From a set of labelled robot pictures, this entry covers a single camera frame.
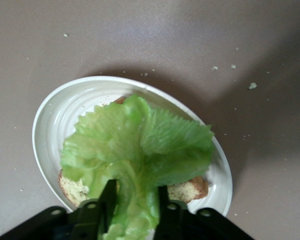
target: white plate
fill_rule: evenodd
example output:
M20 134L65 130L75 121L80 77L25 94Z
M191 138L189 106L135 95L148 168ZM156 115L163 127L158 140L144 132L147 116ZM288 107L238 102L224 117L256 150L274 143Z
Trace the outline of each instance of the white plate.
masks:
M153 106L170 109L186 119L203 123L189 108L167 93L142 82L114 76L91 76L68 82L50 93L40 105L32 129L34 155L45 181L70 211L76 208L62 194L57 181L64 139L74 133L79 115L92 112L95 105L109 104L133 93ZM195 213L198 209L209 207L226 216L232 199L232 176L220 144L215 137L212 140L217 151L206 173L211 183L208 195L191 201L188 209Z

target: gray table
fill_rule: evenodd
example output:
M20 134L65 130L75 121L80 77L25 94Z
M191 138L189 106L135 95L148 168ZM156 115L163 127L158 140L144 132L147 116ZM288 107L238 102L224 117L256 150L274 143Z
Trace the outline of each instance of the gray table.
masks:
M1 0L0 235L61 204L34 116L95 75L150 84L212 124L233 175L227 217L256 240L300 240L300 1Z

